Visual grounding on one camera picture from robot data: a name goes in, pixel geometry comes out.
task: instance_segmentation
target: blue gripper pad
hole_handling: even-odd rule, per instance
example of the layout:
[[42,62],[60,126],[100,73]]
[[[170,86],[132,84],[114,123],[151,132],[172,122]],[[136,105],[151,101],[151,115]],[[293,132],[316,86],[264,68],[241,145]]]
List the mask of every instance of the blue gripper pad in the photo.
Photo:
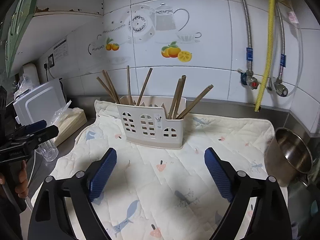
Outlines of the blue gripper pad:
[[95,198],[98,198],[109,179],[113,168],[117,163],[117,153],[113,148],[109,148],[109,154],[103,156],[100,160],[101,164],[96,174],[89,182],[89,199],[92,202]]
[[207,166],[221,196],[231,203],[233,200],[233,194],[231,193],[231,181],[220,165],[220,162],[222,161],[220,158],[217,160],[217,158],[219,158],[218,155],[213,153],[211,148],[205,150],[204,163]]

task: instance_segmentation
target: green cabinet door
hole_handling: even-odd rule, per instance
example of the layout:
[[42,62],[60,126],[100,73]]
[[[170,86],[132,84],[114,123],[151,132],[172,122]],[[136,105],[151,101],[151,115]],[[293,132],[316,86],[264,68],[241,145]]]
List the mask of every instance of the green cabinet door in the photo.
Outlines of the green cabinet door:
[[37,0],[19,0],[15,13],[12,15],[6,43],[6,70],[10,76],[11,67],[20,41],[36,12]]

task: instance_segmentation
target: blue label on hose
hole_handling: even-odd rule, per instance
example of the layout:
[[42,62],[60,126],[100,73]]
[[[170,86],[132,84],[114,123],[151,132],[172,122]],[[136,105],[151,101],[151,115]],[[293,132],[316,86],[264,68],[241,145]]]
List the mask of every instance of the blue label on hose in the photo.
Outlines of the blue label on hose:
[[252,60],[253,60],[253,49],[247,48],[247,61],[252,61]]
[[286,57],[287,56],[285,54],[281,54],[281,60],[280,60],[280,66],[281,67],[285,67]]

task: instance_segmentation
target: quilted mat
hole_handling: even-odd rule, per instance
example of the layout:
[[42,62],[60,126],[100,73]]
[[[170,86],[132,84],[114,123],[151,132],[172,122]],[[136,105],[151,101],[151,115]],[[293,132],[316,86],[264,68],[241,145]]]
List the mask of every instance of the quilted mat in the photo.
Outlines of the quilted mat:
[[[109,147],[116,150],[117,164],[92,204],[114,240],[209,240],[229,203],[204,164],[208,147],[235,170],[267,177],[263,154],[274,136],[268,120],[188,114],[182,149],[167,150],[127,142],[115,104],[96,101],[95,109],[96,121],[78,135],[51,175],[69,178],[100,160]],[[287,203],[287,189],[282,192]],[[236,239],[244,237],[254,205],[252,198]],[[85,239],[70,199],[67,208],[76,237]]]

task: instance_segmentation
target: clear glass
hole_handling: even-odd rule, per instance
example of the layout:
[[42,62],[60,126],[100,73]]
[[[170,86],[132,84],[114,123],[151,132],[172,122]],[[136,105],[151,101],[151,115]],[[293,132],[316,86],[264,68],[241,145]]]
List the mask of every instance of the clear glass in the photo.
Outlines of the clear glass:
[[42,155],[47,162],[52,162],[59,153],[59,150],[54,145],[54,142],[52,140],[40,144],[38,149],[36,149],[35,151],[36,153]]

